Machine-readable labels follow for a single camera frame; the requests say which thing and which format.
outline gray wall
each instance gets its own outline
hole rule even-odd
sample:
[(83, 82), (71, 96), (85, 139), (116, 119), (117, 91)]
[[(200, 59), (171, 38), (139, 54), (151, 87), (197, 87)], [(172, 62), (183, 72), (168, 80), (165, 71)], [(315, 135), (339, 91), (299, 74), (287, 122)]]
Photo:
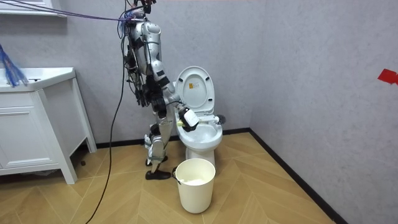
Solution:
[(250, 127), (349, 223), (398, 223), (398, 1), (268, 0)]
[[(64, 10), (118, 17), (122, 0), (61, 1)], [(159, 1), (149, 19), (162, 28), (162, 56), (170, 80), (187, 66), (207, 70), (215, 84), (215, 113), (224, 129), (249, 126), (253, 74), (259, 73), (263, 13), (260, 1)], [(248, 22), (244, 15), (251, 12)], [(0, 43), (21, 67), (75, 67), (97, 142), (109, 141), (119, 100), (122, 60), (116, 23), (68, 17), (0, 16)], [(153, 121), (126, 90), (114, 140), (139, 139)]]

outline humanoid robot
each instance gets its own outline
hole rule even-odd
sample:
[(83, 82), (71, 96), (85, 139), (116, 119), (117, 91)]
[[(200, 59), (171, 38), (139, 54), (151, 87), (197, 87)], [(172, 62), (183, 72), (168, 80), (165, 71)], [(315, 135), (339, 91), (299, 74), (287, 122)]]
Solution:
[(141, 0), (142, 6), (129, 10), (125, 16), (131, 20), (122, 24), (124, 35), (128, 38), (124, 63), (129, 85), (134, 84), (138, 104), (143, 107), (152, 105), (156, 119), (156, 123), (150, 126), (149, 134), (144, 136), (148, 149), (146, 165), (152, 164), (146, 179), (162, 180), (171, 177), (170, 172), (159, 170), (159, 166), (167, 159), (166, 148), (173, 127), (174, 109), (178, 110), (185, 131), (194, 131), (199, 119), (181, 102), (165, 74), (160, 49), (160, 27), (146, 18), (152, 3), (156, 1)]

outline white cabinet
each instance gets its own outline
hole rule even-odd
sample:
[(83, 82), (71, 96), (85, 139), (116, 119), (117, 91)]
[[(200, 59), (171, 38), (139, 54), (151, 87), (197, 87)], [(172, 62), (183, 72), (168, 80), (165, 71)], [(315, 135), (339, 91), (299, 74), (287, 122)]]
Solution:
[(13, 168), (51, 163), (51, 148), (35, 108), (0, 108), (1, 166)]
[(96, 145), (73, 68), (25, 68), (28, 86), (11, 88), (0, 69), (0, 175), (61, 169), (77, 180), (70, 155)]

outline plastic bucket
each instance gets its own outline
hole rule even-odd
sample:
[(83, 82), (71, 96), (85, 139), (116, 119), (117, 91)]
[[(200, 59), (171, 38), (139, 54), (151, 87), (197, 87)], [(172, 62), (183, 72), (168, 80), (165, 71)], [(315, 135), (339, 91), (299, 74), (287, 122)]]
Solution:
[(213, 195), (214, 165), (204, 159), (194, 158), (183, 161), (173, 172), (178, 182), (182, 207), (190, 213), (204, 212)]

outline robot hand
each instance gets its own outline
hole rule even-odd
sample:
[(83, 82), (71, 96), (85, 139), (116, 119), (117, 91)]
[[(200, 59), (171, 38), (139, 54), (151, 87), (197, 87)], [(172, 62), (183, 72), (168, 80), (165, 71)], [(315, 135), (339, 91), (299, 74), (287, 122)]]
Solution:
[(200, 121), (195, 112), (193, 112), (193, 110), (184, 105), (182, 106), (178, 105), (177, 109), (178, 109), (178, 116), (180, 117), (180, 121), (177, 121), (177, 125), (179, 122), (181, 122), (182, 124), (181, 126), (184, 129), (184, 131), (186, 132), (194, 131), (197, 128)]

